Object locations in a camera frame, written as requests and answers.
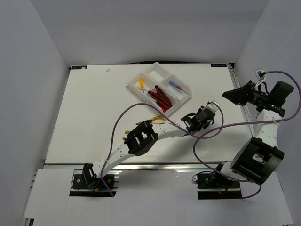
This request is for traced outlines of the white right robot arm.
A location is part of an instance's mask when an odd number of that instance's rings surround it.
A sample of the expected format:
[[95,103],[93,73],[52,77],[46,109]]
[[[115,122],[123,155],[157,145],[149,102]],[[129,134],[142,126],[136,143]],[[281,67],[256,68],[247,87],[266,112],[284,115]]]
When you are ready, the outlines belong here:
[[277,121],[284,117],[282,106],[293,89],[290,84],[278,81],[270,93],[264,93],[255,88],[254,82],[249,81],[240,88],[222,94],[236,105],[250,103],[256,106],[259,113],[257,119],[263,122],[233,159],[230,168],[234,173],[261,185],[281,163],[284,152],[277,145]]

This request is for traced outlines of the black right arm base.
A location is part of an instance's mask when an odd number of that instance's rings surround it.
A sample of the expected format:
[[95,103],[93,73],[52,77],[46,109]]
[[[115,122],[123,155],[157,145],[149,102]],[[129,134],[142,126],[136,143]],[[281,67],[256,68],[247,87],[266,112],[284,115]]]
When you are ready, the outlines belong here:
[[228,180],[223,176],[203,171],[191,178],[192,183],[197,185],[199,200],[231,200],[242,198],[239,182]]

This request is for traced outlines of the blue screwdriver horizontal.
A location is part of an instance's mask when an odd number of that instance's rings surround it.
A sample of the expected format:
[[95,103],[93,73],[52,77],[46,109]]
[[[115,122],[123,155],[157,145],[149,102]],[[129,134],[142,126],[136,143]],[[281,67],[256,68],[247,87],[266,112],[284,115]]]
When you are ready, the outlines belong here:
[[189,95],[188,92],[186,92],[181,86],[177,85],[176,83],[170,81],[169,84],[170,84],[171,86],[175,87],[176,89],[181,90],[181,91],[183,91],[183,92],[185,92],[186,94]]

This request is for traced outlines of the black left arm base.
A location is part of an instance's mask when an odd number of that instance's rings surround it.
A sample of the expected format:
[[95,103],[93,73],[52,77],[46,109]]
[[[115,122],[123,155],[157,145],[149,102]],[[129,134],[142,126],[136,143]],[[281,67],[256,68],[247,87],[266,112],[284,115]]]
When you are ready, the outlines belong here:
[[103,177],[106,185],[100,178],[95,178],[90,181],[89,184],[86,183],[82,171],[76,170],[73,173],[70,197],[113,197],[119,186],[119,173],[118,174],[107,174]]

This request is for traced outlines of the yellow screwdriver long shaft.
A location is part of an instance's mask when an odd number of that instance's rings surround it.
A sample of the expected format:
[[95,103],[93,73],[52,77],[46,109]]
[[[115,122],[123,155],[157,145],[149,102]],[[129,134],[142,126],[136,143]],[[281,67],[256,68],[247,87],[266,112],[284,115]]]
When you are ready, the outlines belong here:
[[139,79],[139,83],[140,83],[140,87],[144,88],[144,83],[142,78]]

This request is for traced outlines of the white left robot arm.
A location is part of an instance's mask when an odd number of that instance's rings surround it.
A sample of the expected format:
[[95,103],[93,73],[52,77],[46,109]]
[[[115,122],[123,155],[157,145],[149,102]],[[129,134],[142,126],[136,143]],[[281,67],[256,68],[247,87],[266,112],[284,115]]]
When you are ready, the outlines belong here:
[[200,107],[197,113],[182,117],[185,129],[172,121],[164,124],[153,124],[151,120],[142,121],[127,134],[119,147],[115,150],[110,147],[106,158],[86,163],[82,170],[81,182],[87,188],[97,188],[102,183],[101,178],[112,168],[131,157],[146,154],[157,141],[170,137],[195,137],[196,133],[206,129],[214,121],[219,107],[218,103],[211,101]]

